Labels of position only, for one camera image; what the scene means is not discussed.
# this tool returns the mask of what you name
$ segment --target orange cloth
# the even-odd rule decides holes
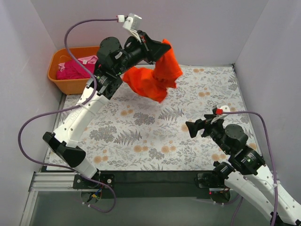
[[[162,42],[170,45],[165,39]],[[182,74],[171,48],[156,62],[154,70],[132,67],[122,80],[140,96],[162,102],[167,96],[167,88],[176,88],[175,80]]]

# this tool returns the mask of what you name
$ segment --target floral pattern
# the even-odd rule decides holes
[[[79,146],[100,170],[212,170],[214,161],[228,158],[208,137],[191,139],[186,121],[211,113],[225,102],[231,111],[245,110],[232,67],[183,67],[177,88],[169,89],[160,104],[134,93],[122,84],[85,129]],[[76,104],[79,95],[67,96],[64,107]],[[60,115],[60,123],[67,113]],[[224,125],[242,126],[248,144],[257,149],[246,114],[229,115]],[[48,153],[48,161],[65,164]]]

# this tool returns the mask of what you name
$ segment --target basket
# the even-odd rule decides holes
[[[99,46],[70,48],[71,53],[76,58],[82,58],[82,57],[96,55],[98,50],[99,50]],[[82,94],[88,79],[67,79],[67,80],[57,80],[56,79],[56,72],[58,71],[58,64],[65,63],[70,60],[71,60],[71,57],[65,48],[57,51],[53,55],[50,66],[49,66],[48,78],[52,82],[54,82],[57,85],[57,87],[64,94],[67,94],[67,95]]]

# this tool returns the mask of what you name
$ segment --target folded cloth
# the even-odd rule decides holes
[[[170,45],[165,39],[162,42]],[[176,88],[175,80],[182,74],[171,48],[156,62],[154,70],[132,67],[122,80],[140,96],[162,102],[167,96],[167,88]]]
[[[91,72],[94,72],[94,66],[97,62],[97,56],[88,56],[78,59]],[[65,79],[88,79],[90,75],[75,60],[58,65],[59,70],[56,73],[57,80]]]

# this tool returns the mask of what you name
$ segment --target magenta cloth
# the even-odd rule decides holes
[[[94,72],[94,66],[97,62],[97,56],[88,56],[78,59],[91,73]],[[90,75],[80,66],[75,60],[68,61],[66,63],[60,63],[58,65],[58,71],[56,73],[57,80],[65,79],[88,79]]]

